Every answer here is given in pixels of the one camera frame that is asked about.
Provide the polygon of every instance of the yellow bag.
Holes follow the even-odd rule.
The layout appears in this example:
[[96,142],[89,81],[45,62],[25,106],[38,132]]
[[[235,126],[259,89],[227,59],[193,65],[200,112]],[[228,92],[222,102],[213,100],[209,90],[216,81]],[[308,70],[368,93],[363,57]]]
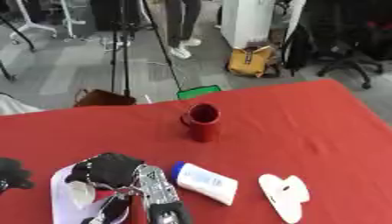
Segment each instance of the yellow bag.
[[273,53],[269,45],[255,51],[234,49],[228,64],[228,70],[239,75],[255,75],[257,78],[264,75],[265,67]]

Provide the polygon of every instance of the gray pants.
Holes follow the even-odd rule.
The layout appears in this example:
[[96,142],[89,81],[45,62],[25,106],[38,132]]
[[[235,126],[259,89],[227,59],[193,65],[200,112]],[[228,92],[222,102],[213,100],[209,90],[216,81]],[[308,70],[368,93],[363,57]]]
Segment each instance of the gray pants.
[[181,40],[192,36],[194,24],[201,10],[200,0],[182,0],[185,4],[185,16],[181,0],[166,0],[167,40],[171,47],[178,47]]

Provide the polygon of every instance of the white bottle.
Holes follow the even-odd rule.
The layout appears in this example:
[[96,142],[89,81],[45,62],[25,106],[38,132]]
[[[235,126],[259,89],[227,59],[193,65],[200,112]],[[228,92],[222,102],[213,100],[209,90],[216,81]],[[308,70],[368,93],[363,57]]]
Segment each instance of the white bottle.
[[233,204],[238,188],[238,181],[235,179],[184,162],[177,162],[172,167],[171,177],[179,186],[204,194],[227,206]]

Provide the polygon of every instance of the white cabinet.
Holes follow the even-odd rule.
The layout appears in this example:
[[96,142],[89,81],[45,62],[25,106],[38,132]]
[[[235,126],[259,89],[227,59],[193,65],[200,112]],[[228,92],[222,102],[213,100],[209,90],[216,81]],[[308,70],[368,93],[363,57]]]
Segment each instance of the white cabinet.
[[275,0],[224,0],[221,32],[233,48],[268,37]]

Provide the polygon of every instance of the metal rod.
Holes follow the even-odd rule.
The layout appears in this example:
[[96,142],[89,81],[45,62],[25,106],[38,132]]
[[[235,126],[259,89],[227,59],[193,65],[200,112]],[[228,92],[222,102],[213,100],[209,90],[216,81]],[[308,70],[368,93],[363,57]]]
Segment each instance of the metal rod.
[[112,66],[112,93],[115,92],[116,86],[116,61],[117,61],[117,22],[113,22],[113,52],[110,65]]
[[125,89],[124,95],[130,98],[130,68],[128,64],[128,36],[129,32],[128,29],[132,29],[130,27],[130,21],[128,21],[129,17],[129,7],[127,4],[128,0],[121,0],[121,28],[122,28],[122,56],[124,60],[124,75],[125,75]]
[[33,53],[35,52],[35,46],[34,44],[21,32],[19,31],[17,28],[15,28],[15,26],[13,26],[10,22],[8,22],[5,18],[3,18],[0,15],[0,20],[5,23],[6,25],[8,25],[15,33],[17,33],[17,35],[19,35],[22,39],[24,39],[24,41],[27,42],[27,44],[30,47],[30,51]]
[[172,75],[174,81],[176,82],[176,86],[177,86],[179,91],[182,91],[182,87],[179,84],[179,79],[177,78],[177,75],[174,72],[172,60],[170,59],[169,54],[167,53],[164,41],[163,41],[161,35],[159,34],[157,23],[155,22],[155,19],[152,16],[150,7],[149,7],[149,5],[148,5],[146,0],[143,0],[143,6],[145,8],[145,11],[147,12],[148,17],[150,18],[152,29],[154,30],[155,35],[157,36],[157,41],[159,42],[159,46],[161,47],[162,53],[164,54],[164,58],[166,60],[166,63],[167,63],[167,65],[168,65],[168,67],[169,67],[169,69],[171,71],[171,75]]

